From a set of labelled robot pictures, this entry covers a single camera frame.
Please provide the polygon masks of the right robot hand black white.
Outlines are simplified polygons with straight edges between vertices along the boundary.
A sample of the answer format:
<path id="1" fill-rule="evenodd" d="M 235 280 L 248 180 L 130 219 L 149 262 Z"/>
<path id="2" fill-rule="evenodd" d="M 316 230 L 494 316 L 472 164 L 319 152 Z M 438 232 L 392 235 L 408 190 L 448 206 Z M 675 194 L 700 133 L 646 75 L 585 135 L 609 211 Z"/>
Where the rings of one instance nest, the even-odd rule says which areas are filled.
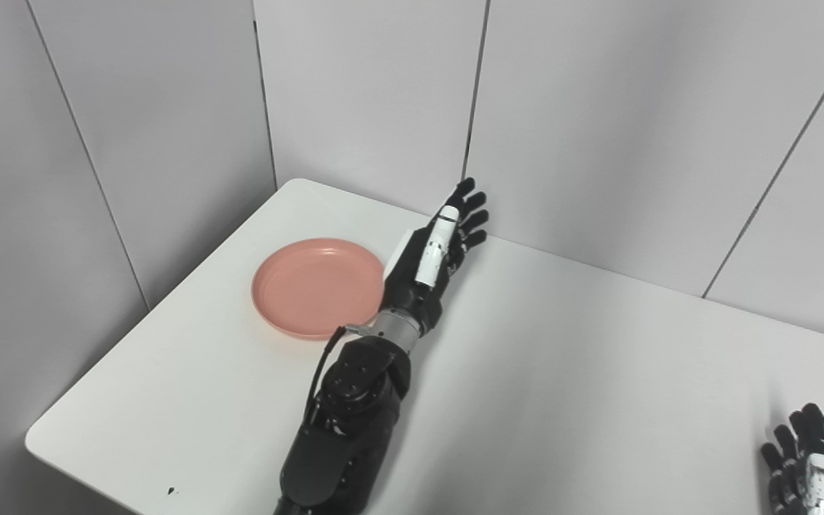
<path id="1" fill-rule="evenodd" d="M 775 427 L 774 442 L 759 449 L 768 469 L 772 514 L 824 514 L 824 413 L 814 402 Z"/>

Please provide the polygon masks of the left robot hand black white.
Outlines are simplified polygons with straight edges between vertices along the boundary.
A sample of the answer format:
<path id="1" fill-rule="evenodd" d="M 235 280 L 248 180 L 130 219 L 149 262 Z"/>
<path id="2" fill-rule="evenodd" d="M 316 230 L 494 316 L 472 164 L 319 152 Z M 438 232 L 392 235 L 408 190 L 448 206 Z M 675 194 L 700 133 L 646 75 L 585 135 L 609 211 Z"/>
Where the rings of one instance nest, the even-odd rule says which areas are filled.
<path id="1" fill-rule="evenodd" d="M 420 336 L 441 319 L 449 280 L 467 254 L 487 241 L 487 195 L 474 178 L 459 182 L 438 212 L 410 235 L 385 281 L 381 309 L 414 320 Z"/>

